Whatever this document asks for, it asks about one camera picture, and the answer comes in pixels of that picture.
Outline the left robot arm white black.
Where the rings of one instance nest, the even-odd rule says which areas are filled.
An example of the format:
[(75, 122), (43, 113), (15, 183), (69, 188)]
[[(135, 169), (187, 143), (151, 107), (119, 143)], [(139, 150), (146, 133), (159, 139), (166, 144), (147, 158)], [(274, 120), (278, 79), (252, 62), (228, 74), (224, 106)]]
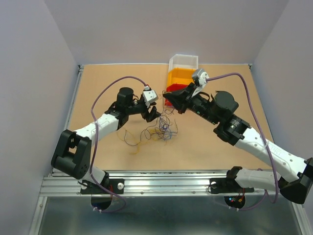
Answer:
[(131, 115), (140, 114), (147, 122), (160, 117), (157, 99), (156, 92), (149, 86), (144, 87), (139, 99), (134, 98), (133, 89), (121, 88), (116, 101), (101, 117), (81, 129), (66, 129), (61, 133), (52, 156), (52, 167), (77, 180), (92, 183), (98, 193), (105, 192), (109, 187), (109, 174), (93, 165), (98, 141), (123, 127)]

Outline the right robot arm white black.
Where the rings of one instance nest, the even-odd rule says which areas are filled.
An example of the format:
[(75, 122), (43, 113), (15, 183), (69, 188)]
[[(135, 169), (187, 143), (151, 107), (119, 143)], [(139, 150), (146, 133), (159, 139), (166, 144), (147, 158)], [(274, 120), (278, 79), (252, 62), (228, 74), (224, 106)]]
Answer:
[(204, 98), (204, 92), (194, 93), (196, 86), (165, 92), (163, 97), (171, 102), (179, 114), (190, 110), (215, 124), (214, 133), (222, 141), (242, 149), (268, 165), (274, 171), (248, 170), (232, 167), (224, 178), (213, 178), (211, 194), (253, 192), (254, 189), (278, 190), (282, 196), (297, 204), (304, 204), (313, 185), (313, 160), (305, 160), (278, 147), (261, 135), (250, 124), (234, 114), (239, 104), (226, 91)]

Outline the red plastic bin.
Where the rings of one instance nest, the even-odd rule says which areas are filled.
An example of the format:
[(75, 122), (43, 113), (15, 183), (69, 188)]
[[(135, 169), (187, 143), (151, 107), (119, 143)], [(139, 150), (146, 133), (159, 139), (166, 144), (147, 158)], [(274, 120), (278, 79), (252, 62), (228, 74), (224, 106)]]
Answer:
[[(174, 92), (174, 91), (178, 91), (178, 90), (184, 89), (187, 86), (188, 85), (186, 85), (186, 84), (172, 84), (172, 85), (170, 85), (169, 87), (166, 88), (166, 91), (167, 92)], [(165, 99), (164, 104), (165, 104), (165, 106), (169, 106), (169, 107), (172, 106), (172, 103), (168, 99)]]

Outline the yellow plastic bin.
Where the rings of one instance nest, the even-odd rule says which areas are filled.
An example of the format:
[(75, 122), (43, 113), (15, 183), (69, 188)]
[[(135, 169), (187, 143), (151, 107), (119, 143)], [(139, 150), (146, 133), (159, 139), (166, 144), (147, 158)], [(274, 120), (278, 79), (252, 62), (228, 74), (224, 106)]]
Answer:
[(193, 82), (192, 74), (195, 70), (175, 68), (168, 72), (166, 88), (172, 84), (186, 84), (189, 85)]

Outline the white plastic bin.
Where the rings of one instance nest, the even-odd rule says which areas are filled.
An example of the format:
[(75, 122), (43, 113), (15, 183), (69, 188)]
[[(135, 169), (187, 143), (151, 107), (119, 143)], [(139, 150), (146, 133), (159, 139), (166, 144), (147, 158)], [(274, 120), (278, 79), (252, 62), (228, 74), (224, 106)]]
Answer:
[(168, 72), (175, 68), (197, 70), (199, 57), (195, 55), (175, 54), (169, 60)]

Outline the aluminium frame rail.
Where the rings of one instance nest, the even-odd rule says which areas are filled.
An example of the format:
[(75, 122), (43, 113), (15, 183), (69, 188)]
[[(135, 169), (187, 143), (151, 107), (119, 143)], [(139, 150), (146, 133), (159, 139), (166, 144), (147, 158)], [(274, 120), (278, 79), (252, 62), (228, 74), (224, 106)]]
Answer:
[[(212, 178), (223, 178), (225, 170), (204, 171), (110, 171), (111, 179), (124, 179), (123, 197), (141, 196), (211, 196), (208, 192)], [(83, 196), (76, 179), (53, 171), (42, 180), (40, 196)]]

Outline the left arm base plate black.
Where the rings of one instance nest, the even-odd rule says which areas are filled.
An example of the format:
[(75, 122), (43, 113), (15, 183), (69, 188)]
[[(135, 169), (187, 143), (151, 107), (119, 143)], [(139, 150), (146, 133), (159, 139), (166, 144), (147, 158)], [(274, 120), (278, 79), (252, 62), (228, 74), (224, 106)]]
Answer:
[[(105, 187), (107, 190), (115, 193), (115, 194), (123, 194), (124, 193), (124, 179), (117, 178), (117, 179), (104, 179), (100, 185)], [(106, 191), (102, 190), (97, 184), (91, 183), (89, 181), (83, 180), (80, 193), (82, 195), (86, 194), (93, 194), (93, 195), (100, 195), (100, 194), (107, 194)]]

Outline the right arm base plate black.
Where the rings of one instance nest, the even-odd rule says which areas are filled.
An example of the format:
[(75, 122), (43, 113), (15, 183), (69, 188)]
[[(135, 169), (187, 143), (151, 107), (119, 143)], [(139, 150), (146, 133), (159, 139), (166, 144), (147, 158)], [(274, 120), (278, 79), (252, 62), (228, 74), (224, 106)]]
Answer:
[(254, 192), (254, 188), (243, 188), (235, 180), (228, 178), (211, 178), (209, 186), (212, 194), (239, 193), (243, 190), (247, 193)]

